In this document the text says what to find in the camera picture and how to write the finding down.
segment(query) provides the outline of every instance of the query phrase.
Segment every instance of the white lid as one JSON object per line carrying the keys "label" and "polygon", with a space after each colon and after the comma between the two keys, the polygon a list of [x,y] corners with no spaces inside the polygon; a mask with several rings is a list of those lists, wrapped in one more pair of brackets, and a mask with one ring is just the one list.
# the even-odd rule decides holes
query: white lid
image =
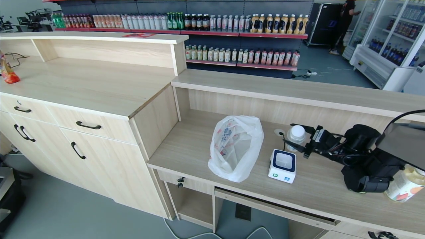
{"label": "white lid", "polygon": [[301,125],[295,125],[291,128],[291,134],[292,136],[296,138],[302,138],[304,137],[304,134],[306,133],[306,130]]}
{"label": "white lid", "polygon": [[420,170],[420,169],[418,169],[418,168],[415,168],[415,171],[416,171],[418,174],[420,174],[420,175],[422,175],[422,176],[425,176],[425,171]]}

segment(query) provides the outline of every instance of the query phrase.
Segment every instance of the glass door refrigerator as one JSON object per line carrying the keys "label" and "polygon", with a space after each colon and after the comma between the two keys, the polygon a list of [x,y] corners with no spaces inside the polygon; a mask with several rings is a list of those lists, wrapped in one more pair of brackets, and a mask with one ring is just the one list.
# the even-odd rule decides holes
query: glass door refrigerator
{"label": "glass door refrigerator", "polygon": [[361,9],[359,20],[354,27],[353,34],[348,41],[348,45],[345,47],[343,52],[343,57],[347,60],[350,60],[353,56],[354,50],[356,49],[357,44],[361,44],[366,31],[368,30],[370,23],[376,13],[377,7],[380,0],[366,0]]}
{"label": "glass door refrigerator", "polygon": [[401,91],[425,60],[425,0],[380,0],[350,64],[379,89]]}

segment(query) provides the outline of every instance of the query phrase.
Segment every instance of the checkout counter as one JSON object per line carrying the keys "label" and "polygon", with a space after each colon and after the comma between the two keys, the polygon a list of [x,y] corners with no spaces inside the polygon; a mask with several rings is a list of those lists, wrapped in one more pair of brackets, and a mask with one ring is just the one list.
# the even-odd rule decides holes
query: checkout counter
{"label": "checkout counter", "polygon": [[[31,56],[15,68],[21,82],[0,84],[0,131],[41,171],[213,231],[229,200],[288,218],[290,239],[368,239],[383,231],[425,238],[425,193],[396,203],[383,193],[349,191],[342,165],[313,154],[304,159],[296,153],[293,184],[268,177],[273,149],[283,148],[275,129],[298,123],[344,134],[365,124],[382,132],[399,114],[423,108],[424,96],[186,69],[187,36],[123,35],[0,37],[5,51]],[[207,165],[214,127],[226,115],[262,121],[259,157],[241,183],[216,176]],[[425,116],[401,121],[425,122]]]}

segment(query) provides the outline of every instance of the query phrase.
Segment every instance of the white plastic bag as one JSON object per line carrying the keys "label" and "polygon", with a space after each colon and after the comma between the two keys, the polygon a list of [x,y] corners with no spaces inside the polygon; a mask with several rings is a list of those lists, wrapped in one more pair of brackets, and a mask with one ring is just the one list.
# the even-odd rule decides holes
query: white plastic bag
{"label": "white plastic bag", "polygon": [[208,167],[219,177],[244,181],[257,161],[263,139],[259,118],[227,116],[215,126]]}

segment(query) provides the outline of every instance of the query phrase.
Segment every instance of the black drawer handle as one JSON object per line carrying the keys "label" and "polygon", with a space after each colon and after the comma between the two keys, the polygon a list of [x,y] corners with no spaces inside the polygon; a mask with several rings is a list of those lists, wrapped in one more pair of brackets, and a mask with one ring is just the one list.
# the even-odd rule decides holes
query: black drawer handle
{"label": "black drawer handle", "polygon": [[22,133],[24,133],[24,135],[27,136],[27,138],[28,138],[27,140],[35,142],[35,139],[30,139],[29,136],[25,133],[25,131],[24,131],[25,128],[23,126],[21,126],[20,128],[22,130]]}
{"label": "black drawer handle", "polygon": [[18,125],[13,125],[14,127],[15,127],[15,130],[18,132],[18,134],[20,135],[20,136],[22,136],[22,138],[24,138],[24,139],[26,139],[26,140],[29,140],[29,137],[28,136],[23,136],[22,134],[21,134],[21,132],[19,132],[19,130],[18,130]]}
{"label": "black drawer handle", "polygon": [[94,126],[94,127],[87,126],[87,125],[83,125],[81,121],[77,121],[77,122],[75,122],[75,123],[76,123],[78,126],[86,127],[86,128],[92,128],[92,129],[100,129],[100,128],[102,128],[102,126],[100,126],[100,125],[97,125],[97,126]]}
{"label": "black drawer handle", "polygon": [[85,156],[83,155],[83,156],[81,156],[78,152],[77,152],[77,150],[75,149],[75,145],[76,145],[76,143],[75,142],[72,142],[71,143],[71,147],[72,147],[72,149],[74,149],[74,151],[75,151],[75,153],[78,155],[78,157],[80,157],[81,159],[85,159]]}
{"label": "black drawer handle", "polygon": [[19,107],[17,107],[17,106],[15,106],[15,107],[13,107],[15,110],[17,110],[17,111],[21,111],[21,112],[25,112],[25,113],[29,113],[29,112],[31,112],[32,110],[26,110],[26,111],[23,111],[23,110],[20,110],[19,109]]}

